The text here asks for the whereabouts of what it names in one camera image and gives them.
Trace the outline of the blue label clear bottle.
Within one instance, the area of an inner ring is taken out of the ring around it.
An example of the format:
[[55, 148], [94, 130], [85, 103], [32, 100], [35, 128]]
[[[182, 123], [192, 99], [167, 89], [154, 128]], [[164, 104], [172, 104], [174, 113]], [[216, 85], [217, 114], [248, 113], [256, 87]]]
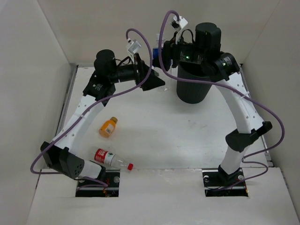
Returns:
[[159, 37], [160, 34], [156, 34], [156, 44], [152, 48], [152, 55], [153, 55], [153, 63], [152, 63], [152, 69], [154, 69], [158, 73], [158, 77], [160, 79], [166, 78], [165, 85], [160, 86], [157, 89], [159, 91], [168, 91], [171, 86], [170, 86], [170, 81], [168, 80], [168, 77], [165, 76], [164, 72], [162, 71], [160, 64], [159, 64], [159, 59], [158, 59], [158, 48], [159, 48]]

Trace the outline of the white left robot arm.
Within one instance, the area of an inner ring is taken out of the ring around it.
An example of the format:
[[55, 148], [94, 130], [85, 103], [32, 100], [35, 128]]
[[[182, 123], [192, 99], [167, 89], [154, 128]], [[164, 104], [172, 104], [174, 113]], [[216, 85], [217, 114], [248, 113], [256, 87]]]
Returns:
[[109, 49], [96, 54], [94, 72], [82, 92], [74, 114], [50, 143], [44, 142], [41, 146], [43, 158], [49, 168], [71, 179], [89, 178], [95, 187], [104, 184], [105, 168], [78, 157], [81, 139], [109, 99], [116, 96], [115, 84], [134, 81], [136, 87], [143, 91], [165, 84], [138, 53], [134, 53], [132, 61], [128, 65], [117, 65], [115, 54]]

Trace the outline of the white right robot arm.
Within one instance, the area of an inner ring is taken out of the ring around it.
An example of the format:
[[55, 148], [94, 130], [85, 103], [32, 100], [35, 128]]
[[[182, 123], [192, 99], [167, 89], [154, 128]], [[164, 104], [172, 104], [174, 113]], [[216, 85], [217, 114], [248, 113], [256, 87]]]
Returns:
[[215, 85], [225, 99], [236, 123], [236, 129], [225, 137], [228, 148], [218, 167], [217, 180], [226, 186], [234, 181], [249, 146], [270, 131], [272, 123], [257, 113], [234, 56], [220, 50], [220, 28], [210, 22], [200, 23], [192, 34], [192, 42], [187, 43], [182, 37], [185, 26], [186, 22], [172, 22], [175, 33], [158, 49], [159, 65], [164, 72], [181, 62], [198, 66], [208, 78], [200, 82]]

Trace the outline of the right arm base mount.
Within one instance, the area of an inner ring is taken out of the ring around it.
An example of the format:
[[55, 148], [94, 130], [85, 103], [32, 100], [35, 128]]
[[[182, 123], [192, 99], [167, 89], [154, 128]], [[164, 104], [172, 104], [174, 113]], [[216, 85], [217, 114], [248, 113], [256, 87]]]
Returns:
[[202, 177], [206, 197], [248, 197], [242, 169], [224, 179], [218, 169], [202, 170]]

